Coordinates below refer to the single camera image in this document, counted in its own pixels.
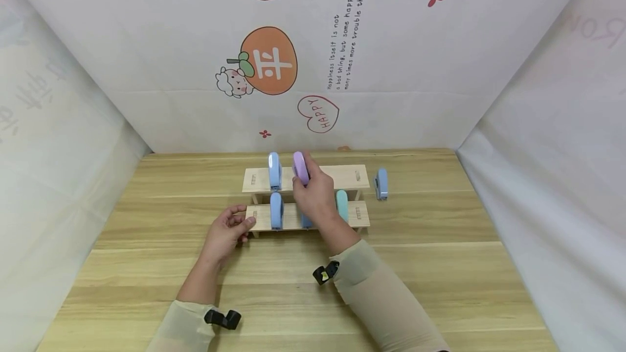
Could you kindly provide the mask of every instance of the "black wrist strap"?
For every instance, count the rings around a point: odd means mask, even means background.
[[[206,323],[218,325],[228,330],[235,330],[240,320],[241,314],[234,310],[228,310],[228,314],[224,316],[221,312],[211,309],[204,316]]]
[[[318,267],[313,272],[313,277],[316,279],[319,285],[323,285],[323,283],[332,279],[335,276],[335,274],[337,274],[338,270],[339,270],[339,262],[331,261],[330,264],[327,265],[326,267],[323,267],[323,266]]]

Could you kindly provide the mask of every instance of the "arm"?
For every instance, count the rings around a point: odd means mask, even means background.
[[[176,300],[158,328],[147,352],[206,352],[215,333],[204,322],[214,308],[217,277],[238,242],[246,242],[254,217],[243,220],[238,212],[245,205],[234,205],[218,216],[206,234],[202,252],[185,279]]]
[[[305,153],[309,184],[293,180],[298,207],[320,230],[331,260],[339,262],[334,282],[343,301],[366,326],[383,352],[449,351],[415,296],[374,249],[337,213],[333,179]]]

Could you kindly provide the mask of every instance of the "hand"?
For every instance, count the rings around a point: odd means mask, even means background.
[[[335,204],[335,186],[333,179],[321,170],[308,152],[303,155],[306,170],[309,171],[309,184],[304,187],[299,178],[293,177],[293,197],[298,208],[318,225],[339,215]]]
[[[239,242],[248,241],[248,231],[256,224],[256,219],[248,217],[248,219],[243,220],[243,215],[238,215],[238,212],[245,210],[245,205],[232,205],[213,221],[209,232],[206,234],[199,260],[209,262],[217,266],[218,269],[222,269],[235,246]]]

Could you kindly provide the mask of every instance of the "white backdrop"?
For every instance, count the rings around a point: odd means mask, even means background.
[[[180,153],[456,148],[568,0],[30,1]]]
[[[25,0],[0,0],[0,351],[33,351],[142,139]]]
[[[626,0],[572,0],[459,154],[561,351],[626,351]]]

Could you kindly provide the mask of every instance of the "arm sleeve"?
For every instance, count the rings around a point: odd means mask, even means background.
[[[449,351],[432,320],[394,271],[366,241],[330,258],[334,283],[383,352]]]
[[[215,335],[204,315],[214,306],[174,301],[146,352],[206,352]]]

